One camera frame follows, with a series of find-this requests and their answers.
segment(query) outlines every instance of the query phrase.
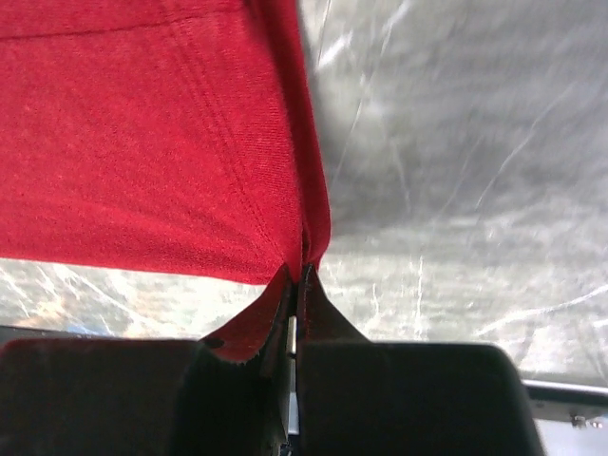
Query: stitching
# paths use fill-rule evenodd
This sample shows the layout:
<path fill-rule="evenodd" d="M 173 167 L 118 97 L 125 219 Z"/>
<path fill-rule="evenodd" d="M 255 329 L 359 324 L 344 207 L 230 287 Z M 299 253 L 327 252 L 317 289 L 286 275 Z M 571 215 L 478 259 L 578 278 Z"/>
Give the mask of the stitching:
<path fill-rule="evenodd" d="M 175 19 L 168 19 L 166 21 L 158 21 L 151 22 L 147 24 L 136 24 L 128 27 L 116 27 L 116 28 L 106 28 L 106 29 L 93 29 L 93 30 L 77 30 L 77 31 L 58 31 L 52 33 L 33 33 L 31 35 L 10 35 L 10 36 L 0 36 L 0 43 L 7 41 L 27 41 L 27 40 L 39 40 L 43 38 L 61 38 L 68 36 L 88 36 L 88 35 L 104 35 L 106 33 L 113 32 L 121 32 L 121 31 L 132 31 L 137 29 L 154 29 L 156 27 L 162 26 L 171 26 L 177 24 L 179 22 L 189 21 L 192 19 L 204 19 L 206 16 L 211 14 L 218 14 L 224 12 L 234 12 L 236 8 L 224 8 L 224 9 L 213 9 L 200 12 L 195 11 L 195 13 L 177 17 Z"/>
<path fill-rule="evenodd" d="M 303 280 L 300 280 L 300 287 L 304 288 L 304 291 L 302 292 L 302 313 L 303 313 L 303 320 L 301 323 L 299 323 L 300 325 L 302 325 L 304 327 L 304 335 L 305 337 L 309 337 L 310 333 L 309 333 L 309 328 L 308 325 L 305 324 L 305 322 L 308 319 L 308 300 L 309 300 L 309 291 L 311 290 L 311 285 L 309 283 L 310 279 L 311 279 L 311 267 L 310 266 L 305 266 L 305 270 L 304 270 L 304 274 L 303 274 Z"/>
<path fill-rule="evenodd" d="M 171 11 L 164 4 L 164 2 L 162 2 L 162 4 L 165 7 L 166 14 L 170 15 Z M 180 28 L 180 25 L 181 25 L 180 21 L 169 21 L 169 26 L 170 26 L 169 29 L 171 31 L 172 38 L 173 38 L 175 44 L 177 45 L 178 49 L 180 50 L 181 61 L 184 63 L 184 65 L 179 66 L 180 73 L 185 72 L 185 71 L 181 70 L 182 68 L 187 69 L 187 72 L 189 73 L 189 75 L 182 74 L 182 77 L 183 77 L 184 81 L 186 82 L 189 90 L 192 92 L 193 100 L 198 105 L 198 108 L 201 112 L 204 112 L 205 110 L 212 112 L 212 114 L 213 114 L 212 122 L 214 122 L 214 126 L 219 131 L 223 132 L 223 134 L 219 135 L 218 139 L 222 142 L 222 145 L 226 149 L 230 150 L 231 149 L 230 146 L 232 144 L 230 144 L 229 138 L 234 137 L 232 128 L 230 127 L 229 123 L 224 118 L 224 116 L 221 114 L 221 111 L 218 110 L 218 108 L 217 108 L 218 103 L 214 99 L 213 92 L 210 90 L 201 91 L 197 88 L 197 86 L 205 86 L 205 88 L 206 88 L 206 87 L 210 87 L 211 85 L 209 84 L 207 78 L 205 77 L 203 68 L 201 68 L 200 65 L 198 65 L 196 63 L 196 61 L 193 61 L 193 59 L 188 58 L 188 56 L 185 52 L 185 45 L 183 44 L 183 42 L 181 41 L 180 38 L 182 37 L 183 39 L 187 40 L 188 42 L 193 42 L 193 38 L 186 30 L 183 30 L 182 28 Z M 196 83 L 200 83 L 200 84 L 199 85 L 197 85 L 196 83 L 193 84 L 189 79 L 194 79 L 196 81 Z M 204 103 L 204 105 L 207 109 L 202 109 L 202 106 L 200 105 L 201 101 Z M 220 123 L 217 121 L 217 117 L 220 117 L 220 116 L 224 120 L 223 123 Z M 260 216 L 259 208 L 257 207 L 257 204 L 254 201 L 251 201 L 247 197 L 247 192 L 245 191 L 245 186 L 243 185 L 243 182 L 240 179 L 240 177 L 237 173 L 237 170 L 235 169 L 235 162 L 238 162 L 238 164 L 242 167 L 240 160 L 238 159 L 238 157 L 234 157 L 233 161 L 225 160 L 224 158 L 222 158 L 221 161 L 224 165 L 224 169 L 227 172 L 227 174 L 232 176 L 238 185 L 239 191 L 237 192 L 237 197 L 238 197 L 240 204 L 242 205 L 244 210 L 248 211 L 249 214 L 253 217 L 253 219 L 256 223 L 256 227 L 257 227 L 258 231 L 262 234 L 262 237 L 272 247 L 275 248 L 275 253 L 279 257 L 284 259 L 283 255 L 281 254 L 280 249 L 278 248 L 278 245 L 268 235 L 267 226 L 262 221 L 262 217 Z M 260 258 L 259 251 L 255 251 L 255 255 L 257 258 Z"/>

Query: clear plastic sheet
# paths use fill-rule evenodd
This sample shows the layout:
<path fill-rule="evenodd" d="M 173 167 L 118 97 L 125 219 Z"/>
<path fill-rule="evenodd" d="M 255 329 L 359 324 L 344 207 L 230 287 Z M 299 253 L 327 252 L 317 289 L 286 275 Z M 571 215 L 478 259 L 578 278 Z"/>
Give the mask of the clear plastic sheet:
<path fill-rule="evenodd" d="M 321 276 L 376 340 L 490 341 L 608 385 L 608 4 L 301 0 L 333 241 Z M 260 288 L 0 262 L 0 321 L 199 336 Z"/>

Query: red fabric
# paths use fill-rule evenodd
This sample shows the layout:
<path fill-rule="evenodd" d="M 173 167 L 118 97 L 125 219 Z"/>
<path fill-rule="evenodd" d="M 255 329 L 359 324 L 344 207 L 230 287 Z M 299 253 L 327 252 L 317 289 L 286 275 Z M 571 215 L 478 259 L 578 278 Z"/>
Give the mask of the red fabric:
<path fill-rule="evenodd" d="M 267 282 L 330 235 L 295 0 L 0 4 L 0 257 Z"/>

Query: red cloth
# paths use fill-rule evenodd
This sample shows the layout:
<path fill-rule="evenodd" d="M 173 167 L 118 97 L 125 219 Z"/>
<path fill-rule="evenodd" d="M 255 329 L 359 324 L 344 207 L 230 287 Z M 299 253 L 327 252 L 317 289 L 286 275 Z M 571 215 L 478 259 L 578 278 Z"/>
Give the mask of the red cloth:
<path fill-rule="evenodd" d="M 327 247 L 295 0 L 0 4 L 0 257 L 265 283 Z"/>

